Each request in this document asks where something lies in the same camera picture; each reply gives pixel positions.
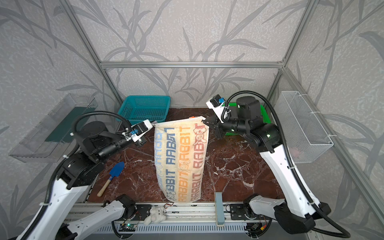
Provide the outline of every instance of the black cable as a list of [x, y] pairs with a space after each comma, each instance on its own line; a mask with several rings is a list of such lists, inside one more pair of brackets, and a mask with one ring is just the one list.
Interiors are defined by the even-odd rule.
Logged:
[[108, 201], [108, 200], [105, 200], [104, 203], [103, 203], [103, 207], [105, 207], [107, 204], [111, 204], [111, 202]]
[[[72, 149], [72, 151], [68, 154], [68, 157], [72, 156], [77, 150], [79, 149], [79, 145], [76, 143], [75, 147]], [[47, 191], [45, 193], [45, 199], [44, 199], [44, 204], [49, 204], [51, 202], [51, 195], [52, 195], [52, 190], [53, 190], [53, 184], [55, 183], [56, 175], [60, 168], [63, 166], [64, 162], [66, 159], [63, 159], [59, 165], [55, 168], [53, 171], [51, 178], [48, 181], [48, 186], [47, 186]], [[31, 234], [31, 232], [35, 229], [37, 224], [40, 222], [41, 218], [43, 217], [45, 211], [47, 210], [49, 205], [43, 205], [37, 214], [35, 220], [31, 223], [30, 227], [27, 229], [25, 234], [22, 236], [21, 240], [25, 240], [28, 238], [28, 236]]]
[[263, 234], [265, 234], [265, 233], [267, 232], [267, 230], [269, 229], [269, 227], [271, 226], [271, 224], [272, 224], [272, 218], [269, 219], [268, 223], [266, 224], [265, 229], [264, 229], [264, 230], [261, 230], [261, 234], [260, 234], [260, 235], [257, 235], [257, 233], [260, 232], [260, 231], [254, 231], [254, 230], [252, 230], [252, 229], [250, 229], [250, 228], [246, 228], [246, 230], [247, 230], [248, 232], [250, 232], [250, 233], [255, 233], [255, 234], [256, 234], [256, 238], [258, 238], [258, 237], [260, 237], [261, 235], [263, 235]]
[[119, 239], [128, 239], [130, 236], [133, 235], [133, 234], [127, 234], [129, 236], [125, 238], [123, 235], [119, 234], [118, 231], [116, 230], [115, 221], [112, 221], [111, 223], [112, 223], [112, 230], [115, 233], [115, 235], [119, 237]]
[[[337, 230], [341, 231], [341, 233], [336, 233], [336, 232], [330, 232], [330, 231], [326, 231], [326, 230], [322, 230], [322, 229], [318, 229], [318, 228], [313, 228], [314, 231], [316, 232], [319, 232], [319, 233], [322, 233], [322, 234], [325, 234], [325, 235], [329, 235], [329, 236], [333, 236], [333, 237], [339, 237], [339, 238], [350, 238], [351, 237], [351, 234], [345, 230], [343, 227], [341, 227], [340, 225], [338, 225], [336, 222], [334, 222], [332, 219], [330, 219], [313, 201], [313, 199], [311, 198], [311, 196], [309, 195], [309, 193], [307, 192], [307, 190], [305, 189], [303, 183], [301, 182], [297, 172], [296, 172], [296, 169], [294, 168], [294, 164], [293, 164], [293, 161], [292, 161], [292, 158], [291, 158], [291, 155], [290, 155], [290, 152], [289, 152], [289, 149], [288, 149], [288, 145], [286, 143], [286, 140], [285, 140], [285, 135], [284, 135], [284, 132], [283, 132], [283, 128], [281, 126], [281, 123], [280, 123], [280, 120], [279, 120], [279, 117], [277, 116], [277, 113], [275, 112], [275, 109], [273, 108], [272, 104], [263, 96], [261, 95], [260, 93], [257, 93], [257, 92], [254, 92], [254, 91], [248, 91], [248, 90], [244, 90], [244, 91], [239, 91], [237, 93], [234, 93], [232, 94], [228, 99], [227, 101], [225, 101], [225, 107], [228, 107], [228, 104], [229, 102], [232, 100], [232, 98], [234, 98], [235, 96], [237, 95], [240, 95], [240, 94], [252, 94], [252, 95], [255, 95], [257, 97], [259, 97], [261, 100], [263, 100], [268, 108], [271, 110], [271, 113], [272, 113], [272, 116], [273, 118], [275, 119], [275, 122], [276, 122], [276, 125], [279, 129], [279, 134], [280, 134], [280, 137], [281, 137], [281, 141], [283, 143], [283, 147], [284, 147], [284, 150], [285, 150], [285, 155], [286, 155], [286, 158], [287, 158], [287, 161], [288, 161], [288, 165], [291, 169], [291, 172], [297, 182], [297, 184], [299, 185], [301, 191], [303, 192], [304, 196], [307, 198], [309, 204], [312, 205], [312, 207], [315, 209], [315, 211], [324, 219], [326, 220], [329, 224], [331, 224], [334, 228], [336, 228]], [[224, 117], [224, 114], [225, 114], [225, 109], [223, 110], [223, 113], [222, 113], [222, 118]]]
[[223, 112], [221, 113], [221, 120], [223, 122], [227, 122], [229, 120], [229, 118], [231, 117], [231, 111], [229, 110], [229, 107], [228, 107], [228, 104], [229, 104], [229, 101], [231, 99], [228, 99], [224, 102], [224, 109], [223, 109]]
[[122, 124], [124, 125], [124, 128], [128, 129], [128, 132], [132, 132], [132, 125], [127, 119], [120, 116], [119, 114], [116, 114], [113, 112], [108, 112], [108, 111], [93, 111], [93, 112], [84, 113], [84, 114], [78, 116], [72, 123], [71, 132], [72, 133], [77, 132], [76, 127], [77, 127], [77, 124], [79, 123], [80, 120], [82, 120], [83, 118], [89, 117], [89, 116], [94, 116], [94, 115], [107, 115], [107, 116], [112, 116], [112, 117], [115, 117], [117, 119], [120, 119]]

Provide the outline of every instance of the aluminum frame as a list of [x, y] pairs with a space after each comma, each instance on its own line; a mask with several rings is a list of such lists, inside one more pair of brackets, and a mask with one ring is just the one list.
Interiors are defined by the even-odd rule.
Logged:
[[106, 61], [100, 65], [102, 68], [281, 68], [283, 62]]
[[[162, 207], [166, 202], [137, 202], [140, 204], [151, 204], [153, 207]], [[223, 205], [242, 204], [243, 202], [223, 202]], [[186, 223], [186, 222], [212, 222], [216, 223], [216, 212], [214, 202], [193, 202], [189, 204], [178, 203], [176, 206], [167, 208], [167, 219], [163, 223]], [[72, 207], [68, 216], [65, 218], [65, 223], [76, 221], [89, 214], [103, 208], [102, 203], [76, 203]], [[232, 220], [230, 212], [224, 212], [225, 223], [228, 222], [255, 222], [255, 220]]]
[[112, 83], [111, 79], [109, 78], [108, 74], [100, 66], [99, 57], [97, 56], [97, 53], [96, 53], [95, 49], [93, 48], [91, 41], [89, 40], [88, 36], [86, 35], [86, 33], [83, 29], [83, 26], [81, 25], [79, 19], [77, 18], [76, 13], [74, 12], [74, 9], [72, 8], [72, 5], [69, 3], [69, 0], [59, 0], [59, 3], [61, 5], [61, 8], [63, 9], [63, 12], [65, 13], [65, 15], [67, 15], [73, 28], [75, 29], [76, 33], [79, 35], [85, 48], [88, 50], [94, 64], [96, 65], [100, 74], [104, 78], [104, 81], [106, 82], [108, 88], [111, 90], [113, 96], [116, 98], [118, 103], [121, 105], [123, 103], [123, 100], [122, 100], [121, 96], [119, 95], [116, 87]]
[[[285, 56], [282, 60], [283, 67], [285, 67], [287, 65], [289, 59], [291, 58], [297, 44], [299, 43], [301, 37], [303, 36], [303, 32], [305, 31], [305, 28], [307, 27], [309, 21], [312, 18], [312, 15], [313, 15], [318, 3], [319, 3], [319, 0], [309, 0], [308, 1], [307, 6], [304, 10], [303, 16], [300, 20], [300, 23], [299, 23], [299, 25], [298, 25], [298, 27], [297, 27], [294, 35], [293, 35], [291, 43], [289, 44], [287, 52], [285, 53]], [[267, 96], [268, 100], [271, 100], [273, 94], [275, 93], [276, 88], [280, 83], [280, 78], [281, 78], [281, 69], [279, 69], [279, 72], [276, 75], [275, 80], [273, 81], [273, 84], [271, 86], [271, 89], [269, 90], [269, 93]]]
[[[287, 67], [283, 67], [281, 69], [282, 76], [284, 76], [293, 90], [298, 91], [300, 94], [303, 94], [303, 98], [308, 103], [309, 107], [312, 111], [315, 112], [317, 118], [319, 119], [321, 125], [330, 135], [336, 135], [333, 128], [329, 125], [328, 121], [324, 118], [324, 116], [320, 113], [319, 109], [313, 103], [312, 99], [306, 95], [304, 88], [299, 84], [296, 77], [293, 75], [291, 70]], [[333, 150], [338, 157], [341, 165], [348, 172], [356, 187], [361, 191], [361, 194], [368, 206], [372, 209], [375, 216], [378, 218], [379, 222], [384, 228], [384, 202], [380, 195], [380, 193], [376, 190], [376, 188], [372, 185], [369, 178], [365, 175], [363, 170], [357, 164], [355, 159], [349, 153], [348, 149], [345, 147], [343, 142], [338, 136], [331, 136], [333, 141]]]

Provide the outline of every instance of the trowel wooden handle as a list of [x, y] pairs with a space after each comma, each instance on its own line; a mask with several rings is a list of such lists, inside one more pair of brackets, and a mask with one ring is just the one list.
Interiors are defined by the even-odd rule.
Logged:
[[104, 184], [104, 186], [100, 189], [99, 193], [97, 194], [98, 197], [101, 197], [101, 195], [104, 193], [105, 189], [108, 187], [108, 184], [111, 182], [112, 177], [110, 177]]

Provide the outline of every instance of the marble tabletop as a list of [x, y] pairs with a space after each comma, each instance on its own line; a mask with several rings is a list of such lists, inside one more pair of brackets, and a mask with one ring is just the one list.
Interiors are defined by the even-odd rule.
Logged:
[[[170, 108], [166, 121], [213, 114], [207, 108]], [[153, 138], [154, 129], [146, 134], [147, 143], [144, 146], [137, 148], [132, 145], [109, 159], [93, 186], [88, 202], [112, 201], [121, 194], [127, 194], [136, 202], [168, 202], [157, 184]], [[109, 178], [109, 171], [121, 161], [125, 163], [122, 173], [111, 181], [101, 197], [97, 197]], [[210, 129], [202, 194], [198, 201], [214, 201], [215, 191], [222, 192], [224, 202], [243, 201], [253, 193], [274, 199], [284, 198], [271, 169], [241, 136], [216, 139]]]

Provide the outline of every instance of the blue basket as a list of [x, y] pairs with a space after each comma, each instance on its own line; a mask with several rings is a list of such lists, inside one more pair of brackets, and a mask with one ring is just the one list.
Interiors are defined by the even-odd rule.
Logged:
[[122, 103], [118, 114], [128, 119], [132, 125], [146, 119], [164, 122], [169, 105], [169, 96], [128, 96]]

